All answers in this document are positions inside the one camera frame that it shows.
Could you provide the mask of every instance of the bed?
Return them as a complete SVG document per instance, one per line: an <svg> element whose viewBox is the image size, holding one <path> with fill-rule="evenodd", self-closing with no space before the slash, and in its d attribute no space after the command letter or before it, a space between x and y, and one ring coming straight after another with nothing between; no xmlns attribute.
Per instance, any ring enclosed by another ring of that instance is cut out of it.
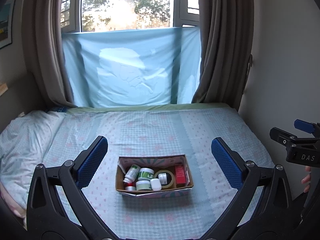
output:
<svg viewBox="0 0 320 240"><path fill-rule="evenodd" d="M0 181L6 196L23 210L35 166L60 166L73 160L98 135L108 139L108 153L83 193L109 228L124 239L198 239L210 228L237 192L211 154L216 137L244 160L274 167L260 141L225 104L33 111L11 121L0 135ZM116 192L119 156L175 154L188 158L195 184L188 195L135 199ZM241 223L250 219L261 191L257 189ZM68 217L78 223L60 187L58 192Z"/></svg>

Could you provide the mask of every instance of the screw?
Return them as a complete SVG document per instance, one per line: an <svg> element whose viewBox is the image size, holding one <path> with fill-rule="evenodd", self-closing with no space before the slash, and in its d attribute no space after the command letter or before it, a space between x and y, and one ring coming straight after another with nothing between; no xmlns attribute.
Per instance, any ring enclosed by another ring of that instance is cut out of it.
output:
<svg viewBox="0 0 320 240"><path fill-rule="evenodd" d="M247 161L246 164L250 168L252 168L254 166L254 162L253 161Z"/></svg>
<svg viewBox="0 0 320 240"><path fill-rule="evenodd" d="M67 166L67 167L71 166L72 164L73 164L73 161L72 161L72 160L67 160L67 161L65 161L65 163L64 163L64 165Z"/></svg>
<svg viewBox="0 0 320 240"><path fill-rule="evenodd" d="M276 167L277 167L277 169L278 169L279 171L282 171L282 170L283 170L283 166L280 165L280 164L278 164Z"/></svg>
<svg viewBox="0 0 320 240"><path fill-rule="evenodd" d="M37 170L41 170L43 168L43 164L38 164L37 166L36 166L36 169Z"/></svg>

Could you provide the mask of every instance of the framed picture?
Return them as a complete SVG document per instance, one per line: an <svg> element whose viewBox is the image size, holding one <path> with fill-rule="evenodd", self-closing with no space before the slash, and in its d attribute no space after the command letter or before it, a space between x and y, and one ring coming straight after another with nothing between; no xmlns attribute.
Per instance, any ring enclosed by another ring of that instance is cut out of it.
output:
<svg viewBox="0 0 320 240"><path fill-rule="evenodd" d="M0 49L12 43L12 15L15 0L7 0L0 11Z"/></svg>

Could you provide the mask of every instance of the blue cloth covering window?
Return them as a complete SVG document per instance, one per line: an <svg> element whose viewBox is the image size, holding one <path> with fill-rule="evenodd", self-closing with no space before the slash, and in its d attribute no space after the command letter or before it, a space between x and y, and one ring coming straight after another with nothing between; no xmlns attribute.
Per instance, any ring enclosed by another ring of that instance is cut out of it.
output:
<svg viewBox="0 0 320 240"><path fill-rule="evenodd" d="M62 34L75 105L191 103L199 85L200 29Z"/></svg>

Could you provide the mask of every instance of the green sheet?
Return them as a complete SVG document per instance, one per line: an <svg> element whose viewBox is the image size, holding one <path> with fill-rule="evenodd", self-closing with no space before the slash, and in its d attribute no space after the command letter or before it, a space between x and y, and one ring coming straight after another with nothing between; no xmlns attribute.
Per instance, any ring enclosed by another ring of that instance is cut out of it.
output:
<svg viewBox="0 0 320 240"><path fill-rule="evenodd" d="M91 108L91 107L77 107L71 108L67 114L78 113L105 113L114 111L170 111L170 110L194 110L194 109L208 109L229 107L225 103L194 103L181 105L160 105L160 106L122 106L122 107L108 107L108 108Z"/></svg>

